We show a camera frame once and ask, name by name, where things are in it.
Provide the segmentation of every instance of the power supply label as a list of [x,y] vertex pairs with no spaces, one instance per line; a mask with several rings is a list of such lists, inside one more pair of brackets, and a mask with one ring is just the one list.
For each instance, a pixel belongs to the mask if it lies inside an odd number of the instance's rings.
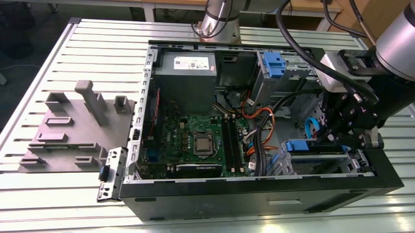
[[207,57],[175,57],[175,69],[204,69],[208,70]]

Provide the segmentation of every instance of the slotted metal tabletop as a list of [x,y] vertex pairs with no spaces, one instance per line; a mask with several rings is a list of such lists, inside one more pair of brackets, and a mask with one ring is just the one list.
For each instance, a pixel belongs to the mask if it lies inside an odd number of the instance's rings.
[[[287,45],[275,29],[242,28],[246,44]],[[363,49],[344,33],[292,31],[298,42],[328,51]],[[96,203],[97,173],[17,173],[35,136],[48,93],[69,99],[77,80],[112,100],[137,101],[148,40],[198,41],[188,24],[83,19],[68,24],[23,101],[0,134],[0,232],[68,231],[103,227],[113,232],[410,232],[415,231],[415,119],[407,108],[390,118],[380,133],[386,153],[406,187],[323,214],[141,222],[121,202]]]

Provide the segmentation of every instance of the cpu socket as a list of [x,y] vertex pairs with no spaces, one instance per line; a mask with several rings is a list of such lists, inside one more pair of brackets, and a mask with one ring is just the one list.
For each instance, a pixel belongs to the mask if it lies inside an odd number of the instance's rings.
[[202,159],[214,155],[214,135],[211,132],[194,133],[194,154]]

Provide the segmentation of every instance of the ram slot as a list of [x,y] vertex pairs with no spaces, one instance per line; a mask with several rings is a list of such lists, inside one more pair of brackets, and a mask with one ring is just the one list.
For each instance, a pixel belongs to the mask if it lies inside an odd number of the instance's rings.
[[232,145],[232,158],[234,158],[234,168],[236,172],[243,172],[242,159],[240,159],[240,149],[238,140],[238,128],[235,124],[235,119],[230,120],[230,135],[231,135],[231,145]]
[[224,117],[222,118],[222,134],[223,134],[223,147],[226,149],[227,171],[231,171],[234,167],[232,146],[231,146],[231,137],[230,137],[230,129],[228,129],[228,119]]

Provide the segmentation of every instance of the white sticker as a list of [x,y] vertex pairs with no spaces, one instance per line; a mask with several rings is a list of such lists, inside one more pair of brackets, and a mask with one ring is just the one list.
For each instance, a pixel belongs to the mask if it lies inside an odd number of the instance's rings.
[[174,69],[204,69],[208,70],[207,57],[175,57]]
[[255,170],[255,168],[256,168],[256,163],[250,162],[248,163],[248,169]]
[[252,99],[247,99],[247,103],[252,106],[255,104],[254,100]]

